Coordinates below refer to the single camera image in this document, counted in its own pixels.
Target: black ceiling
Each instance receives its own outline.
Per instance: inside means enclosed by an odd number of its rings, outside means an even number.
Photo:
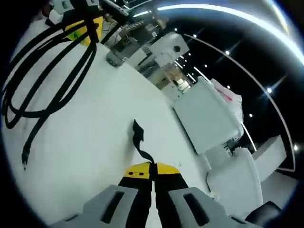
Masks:
[[[208,3],[208,1],[187,1],[186,3]],[[264,1],[241,1],[246,4],[237,4],[235,1],[209,1],[218,2],[227,6],[227,2],[235,2],[231,6],[252,15],[258,15],[260,19],[265,19],[275,25],[281,31],[279,20],[273,11]],[[250,73],[256,77],[264,87],[271,87],[272,98],[279,107],[287,126],[289,128],[292,141],[304,148],[304,121],[302,119],[302,104],[304,101],[304,68],[299,60],[281,41],[259,26],[222,12],[200,9],[175,9],[158,12],[158,6],[181,4],[185,1],[154,1],[149,6],[136,9],[136,13],[146,9],[152,9],[157,14],[168,18],[167,29],[183,35],[190,48],[191,56],[184,55],[187,62],[179,58],[179,62],[186,66],[185,73],[194,73],[194,77],[199,74],[193,69],[197,67],[209,79],[214,78],[224,86],[230,86],[231,90],[243,98],[244,124],[247,127],[253,141],[263,143],[272,136],[281,135],[288,151],[288,159],[283,166],[292,168],[291,150],[284,130],[283,124],[276,113],[274,107],[267,99],[263,91],[257,84],[237,65],[225,58],[219,52],[184,36],[184,34],[196,34],[197,38],[210,43],[222,51],[229,50],[230,56],[243,65]],[[280,2],[286,15],[293,20],[294,29],[292,35],[298,35],[298,31],[304,31],[304,20],[300,16],[300,7],[304,12],[304,3],[295,1],[297,9],[288,1]],[[301,35],[296,36],[301,46]],[[241,143],[250,144],[246,134]]]

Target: white tabletop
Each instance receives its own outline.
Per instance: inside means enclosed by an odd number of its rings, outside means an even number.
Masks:
[[[20,46],[45,28],[43,21],[34,22]],[[34,65],[13,97],[15,107],[68,44],[57,45]],[[49,104],[85,49],[78,45],[54,68],[28,110]],[[22,118],[12,130],[2,129],[17,184],[47,224],[81,212],[86,201],[110,184],[118,184],[126,168],[146,161],[132,143],[134,119],[144,129],[143,150],[156,162],[177,167],[189,186],[208,191],[206,171],[167,99],[127,63],[120,68],[109,65],[105,60],[108,51],[97,45],[94,62],[75,96],[48,118],[34,139],[26,171],[21,164],[22,148],[37,120]],[[153,204],[146,227],[160,227]]]

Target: coiled black cable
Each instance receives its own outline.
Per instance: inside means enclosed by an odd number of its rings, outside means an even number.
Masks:
[[[53,33],[59,31],[61,28],[64,28],[66,25],[71,24],[72,22],[65,22],[65,23],[59,23],[53,27],[48,28],[38,36],[36,36],[34,39],[32,39],[10,62],[10,65],[7,70],[7,76],[12,72],[12,70],[16,67],[17,63],[38,43],[46,39],[48,36],[52,35]],[[87,26],[87,32],[81,35],[79,38],[74,40],[72,43],[70,43],[65,49],[63,49],[50,63],[47,65],[47,67],[43,70],[43,72],[40,74],[32,88],[30,89],[29,93],[26,95],[24,101],[22,102],[19,109],[15,108],[12,105],[12,98],[20,85],[22,79],[25,77],[27,72],[34,66],[34,64],[51,48],[58,45],[61,42],[65,41],[65,38],[70,33],[76,31],[77,29]],[[1,113],[4,116],[5,124],[8,129],[12,129],[18,121],[22,117],[26,118],[38,118],[38,121],[36,122],[35,126],[33,127],[32,131],[30,132],[24,147],[22,151],[22,163],[24,165],[24,169],[26,168],[26,165],[28,163],[28,158],[30,154],[30,148],[31,144],[37,135],[38,131],[42,127],[42,125],[45,123],[47,118],[53,114],[54,112],[60,110],[62,107],[64,107],[74,96],[77,89],[79,88],[80,84],[84,80],[95,56],[96,56],[96,26],[98,27],[98,24],[95,24],[93,22],[93,18],[85,18],[85,21],[83,23],[80,23],[76,26],[73,26],[72,28],[68,29],[67,31],[60,33],[53,38],[45,41],[42,45],[40,45],[38,48],[36,48],[32,53],[30,53],[24,61],[20,64],[18,69],[15,71],[14,75],[10,79],[10,81],[5,86],[2,96],[2,110]],[[58,62],[62,60],[64,56],[66,56],[76,45],[78,45],[80,42],[82,42],[86,37],[90,37],[91,43],[86,49],[83,56],[80,58],[79,62],[75,65],[71,73],[68,75],[60,89],[55,94],[52,101],[49,103],[46,109],[39,110],[39,111],[33,111],[29,112],[26,111],[27,106],[29,105],[31,99],[35,95],[35,93],[38,91],[40,85],[43,83],[45,78],[48,76],[48,74],[52,71],[52,69],[57,65]],[[78,75],[79,71],[82,69],[84,64],[86,63],[85,67],[83,68],[80,76],[70,89],[70,91],[67,93],[65,97],[64,94],[69,89],[71,84],[73,83],[74,79]],[[8,120],[8,108],[15,114],[13,119],[9,122]]]

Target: black cable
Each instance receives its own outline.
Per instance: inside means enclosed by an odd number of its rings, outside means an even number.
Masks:
[[[97,34],[93,34],[92,30],[96,30],[98,28],[98,24],[95,24],[93,22],[94,18],[91,17],[86,17],[85,22],[80,23],[76,26],[71,27],[67,31],[64,31],[63,33],[60,33],[51,39],[45,41],[43,44],[38,46],[32,53],[30,53],[20,64],[18,69],[15,71],[14,75],[10,79],[10,81],[7,83],[5,86],[3,92],[2,92],[2,115],[4,116],[5,124],[8,129],[13,128],[18,121],[22,117],[26,118],[38,118],[38,121],[36,122],[35,126],[33,127],[32,131],[30,132],[24,147],[22,151],[22,163],[24,164],[24,168],[26,167],[28,163],[28,158],[29,158],[29,153],[30,153],[30,148],[31,148],[31,143],[33,142],[35,136],[39,132],[40,128],[42,125],[45,123],[47,118],[54,112],[60,110],[62,107],[64,107],[73,97],[73,95],[76,93],[77,89],[79,88],[80,84],[84,80],[94,58],[96,55],[96,42],[98,42],[98,39],[96,39]],[[68,22],[66,21],[65,23],[59,23],[55,25],[54,27],[48,28],[41,34],[39,34],[37,37],[32,39],[11,61],[8,70],[7,70],[7,76],[12,72],[12,70],[15,68],[17,63],[33,48],[35,47],[38,43],[46,39],[48,36],[52,35],[54,32],[60,30],[62,27],[65,27],[69,25],[69,23],[74,23],[71,22],[71,20]],[[66,36],[71,34],[72,32],[78,30],[79,28],[86,26],[87,27],[87,32],[83,35],[81,35],[79,38],[74,40],[72,43],[70,43],[65,49],[63,49],[50,63],[47,65],[47,67],[43,70],[43,72],[40,74],[32,88],[30,89],[29,93],[26,95],[24,101],[22,102],[21,106],[19,109],[15,108],[12,105],[12,98],[20,85],[22,79],[25,77],[27,72],[33,67],[33,65],[51,48],[54,46],[58,45],[61,42],[66,41]],[[58,62],[64,58],[76,45],[78,45],[80,42],[82,42],[86,37],[90,37],[91,43],[88,46],[87,50],[79,60],[79,62],[75,65],[71,73],[68,75],[50,104],[47,106],[46,109],[44,110],[39,110],[39,111],[33,111],[29,112],[26,111],[27,106],[29,105],[30,101],[32,100],[33,96],[35,93],[38,91],[39,87],[45,80],[45,78],[48,76],[48,74],[52,71],[52,69],[57,65]],[[83,71],[81,72],[80,76],[70,89],[70,91],[67,93],[65,97],[64,94],[66,91],[69,89],[73,81],[75,80],[76,76],[78,75],[79,71],[83,68],[85,65]],[[11,109],[11,111],[15,114],[13,119],[9,122],[8,120],[8,108]]]

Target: black wire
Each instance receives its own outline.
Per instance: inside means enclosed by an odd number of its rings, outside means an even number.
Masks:
[[[57,55],[50,63],[49,65],[44,69],[44,71],[40,74],[32,88],[30,89],[29,93],[26,95],[24,101],[22,102],[19,109],[15,108],[12,105],[12,97],[14,96],[14,93],[16,92],[19,84],[21,83],[22,79],[25,77],[27,72],[33,67],[33,65],[52,47],[58,45],[61,42],[65,42],[66,36],[70,33],[76,31],[77,29],[87,26],[88,20],[86,22],[80,23],[76,26],[73,26],[72,28],[68,29],[67,31],[60,33],[53,38],[45,41],[42,45],[40,45],[38,48],[36,48],[32,53],[30,53],[24,61],[20,64],[18,69],[15,71],[14,75],[10,79],[10,81],[5,86],[2,97],[2,115],[4,116],[5,124],[8,129],[13,128],[18,121],[21,119],[21,117],[26,118],[39,118],[35,126],[33,127],[32,131],[30,132],[28,139],[25,142],[25,145],[23,147],[22,151],[22,163],[24,164],[24,167],[26,167],[29,153],[30,153],[30,147],[31,143],[33,142],[35,136],[37,135],[38,131],[44,124],[44,122],[47,120],[47,118],[54,112],[60,110],[62,107],[64,107],[73,97],[73,95],[76,93],[77,89],[79,88],[80,84],[84,80],[94,58],[96,55],[96,43],[91,39],[91,43],[88,46],[87,50],[79,60],[79,62],[75,65],[71,73],[68,75],[66,80],[64,81],[61,88],[58,90],[50,104],[47,106],[44,110],[39,111],[33,111],[28,112],[26,111],[27,106],[29,105],[31,99],[35,95],[35,93],[38,91],[39,87],[45,80],[45,78],[48,76],[48,74],[52,71],[52,69],[57,65],[61,59],[66,56],[76,45],[78,45],[80,42],[82,42],[86,37],[88,37],[90,34],[89,30],[92,30],[92,25],[87,29],[88,31],[81,35],[79,38],[74,40],[71,44],[69,44],[64,50],[62,50],[59,55]],[[37,37],[32,39],[11,61],[9,68],[7,70],[7,75],[9,75],[14,67],[17,65],[17,63],[39,42],[43,41],[48,36],[52,35],[54,32],[60,30],[63,27],[64,23],[57,24],[54,27],[51,27],[41,34],[39,34]],[[82,73],[80,74],[79,78],[76,80],[75,84],[72,86],[70,91],[67,93],[65,97],[64,94],[71,86],[72,82],[78,75],[79,71],[82,69],[83,65],[87,62],[85,65]],[[11,111],[15,114],[14,118],[9,122],[8,121],[8,108],[11,109]]]

